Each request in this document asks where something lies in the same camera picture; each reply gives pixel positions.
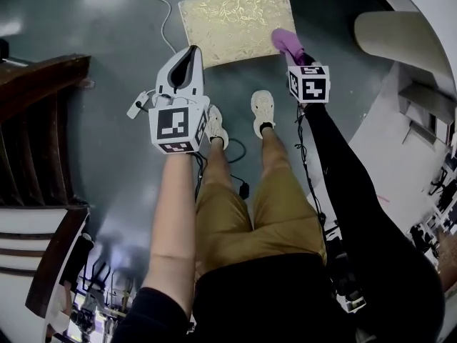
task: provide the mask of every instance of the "white cable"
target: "white cable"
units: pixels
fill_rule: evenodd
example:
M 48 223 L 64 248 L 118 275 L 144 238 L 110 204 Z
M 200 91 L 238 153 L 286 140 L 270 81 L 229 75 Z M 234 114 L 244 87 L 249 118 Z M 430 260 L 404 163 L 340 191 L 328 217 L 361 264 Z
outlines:
M 193 99 L 184 98 L 183 96 L 175 96 L 175 97 L 173 98 L 173 100 L 175 100 L 175 99 L 185 99 L 185 100 L 187 100 L 187 104 L 189 104 L 190 101 L 191 101 L 192 103 L 194 103 L 194 104 L 198 104 L 198 103 L 197 103 L 196 101 L 194 101 Z
M 151 103 L 152 103 L 152 107 L 153 108 L 156 108 L 156 104 L 157 104 L 157 98 L 160 97 L 160 94 L 157 94 L 155 93 L 152 97 L 151 97 Z
M 165 3 L 167 5 L 167 7 L 169 8 L 169 13 L 166 15 L 166 18 L 164 20 L 164 22 L 162 23 L 162 27 L 160 28 L 160 33 L 162 35 L 162 39 L 165 41 L 166 44 L 168 44 L 168 46 L 170 47 L 170 49 L 173 51 L 173 53 L 175 54 L 176 53 L 176 50 L 173 48 L 173 46 L 170 44 L 170 42 L 168 42 L 168 40 L 165 38 L 165 34 L 164 34 L 164 27 L 165 27 L 165 23 L 166 21 L 168 20 L 168 18 L 170 17 L 170 14 L 171 14 L 171 5 L 169 2 L 167 2 L 167 0 L 159 0 L 159 1 L 162 1 L 163 3 Z

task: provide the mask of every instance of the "shoe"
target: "shoe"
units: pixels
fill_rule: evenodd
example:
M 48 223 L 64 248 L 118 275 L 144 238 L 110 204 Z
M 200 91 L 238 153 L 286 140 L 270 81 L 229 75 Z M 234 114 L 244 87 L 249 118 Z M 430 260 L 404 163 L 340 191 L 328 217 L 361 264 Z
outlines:
M 206 125 L 205 133 L 210 143 L 213 137 L 221 137 L 224 141 L 224 150 L 229 145 L 229 135 L 222 127 L 222 114 L 218 110 L 217 106 L 213 104 L 208 110 L 208 124 Z
M 94 243 L 94 241 L 92 240 L 91 236 L 90 236 L 89 234 L 87 234 L 86 232 L 83 232 L 83 233 L 81 234 L 81 236 L 82 236 L 85 240 L 87 240 L 88 242 L 91 242 L 93 245 L 95 245 L 95 243 Z
M 254 119 L 254 132 L 256 132 L 259 139 L 262 139 L 260 126 L 266 122 L 271 123 L 273 128 L 276 125 L 273 122 L 274 100 L 271 93 L 268 90 L 258 90 L 252 94 L 251 109 L 256 116 L 256 119 Z

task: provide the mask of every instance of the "khaki shorts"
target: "khaki shorts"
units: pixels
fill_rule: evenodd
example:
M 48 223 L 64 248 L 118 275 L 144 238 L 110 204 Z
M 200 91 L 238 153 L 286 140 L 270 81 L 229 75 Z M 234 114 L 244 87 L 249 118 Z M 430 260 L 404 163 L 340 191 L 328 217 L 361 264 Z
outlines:
M 232 189 L 203 185 L 197 199 L 196 272 L 289 253 L 314 253 L 326 263 L 316 212 L 291 168 L 262 179 L 254 197 L 253 227 L 248 207 Z

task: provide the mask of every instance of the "floor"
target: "floor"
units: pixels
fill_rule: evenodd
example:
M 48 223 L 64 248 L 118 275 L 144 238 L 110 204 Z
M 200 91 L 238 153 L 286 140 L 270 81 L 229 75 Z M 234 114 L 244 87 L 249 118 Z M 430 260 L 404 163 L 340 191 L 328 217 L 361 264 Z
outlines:
M 174 10 L 165 35 L 181 49 L 187 43 L 180 0 L 169 1 Z M 377 0 L 291 0 L 291 5 L 307 52 L 331 68 L 328 111 L 350 140 L 391 62 L 360 51 L 349 27 L 361 12 L 383 8 Z M 0 36 L 7 36 L 12 56 L 40 61 L 74 52 L 92 55 L 90 77 L 96 88 L 69 101 L 71 173 L 76 193 L 91 205 L 89 229 L 97 241 L 93 258 L 101 254 L 137 285 L 148 264 L 164 157 L 151 146 L 147 116 L 132 121 L 126 111 L 140 91 L 154 87 L 157 71 L 171 56 L 159 31 L 165 14 L 165 5 L 156 0 L 0 0 Z M 276 98 L 276 130 L 306 189 L 299 152 L 293 148 L 295 104 L 287 94 L 285 70 L 280 56 L 270 56 L 205 71 L 206 95 L 221 109 L 229 135 L 248 149 L 232 169 L 251 185 L 251 193 L 261 174 L 261 142 L 249 106 L 258 89 L 268 89 Z M 317 169 L 311 133 L 304 131 L 311 167 Z M 234 144 L 228 157 L 239 152 Z

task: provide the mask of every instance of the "cushion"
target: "cushion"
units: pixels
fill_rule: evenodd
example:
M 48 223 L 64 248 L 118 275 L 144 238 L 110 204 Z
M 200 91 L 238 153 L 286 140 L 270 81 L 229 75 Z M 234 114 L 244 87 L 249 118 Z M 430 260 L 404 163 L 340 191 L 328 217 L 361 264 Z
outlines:
M 179 3 L 189 44 L 204 67 L 277 54 L 271 32 L 295 32 L 289 0 L 185 0 Z

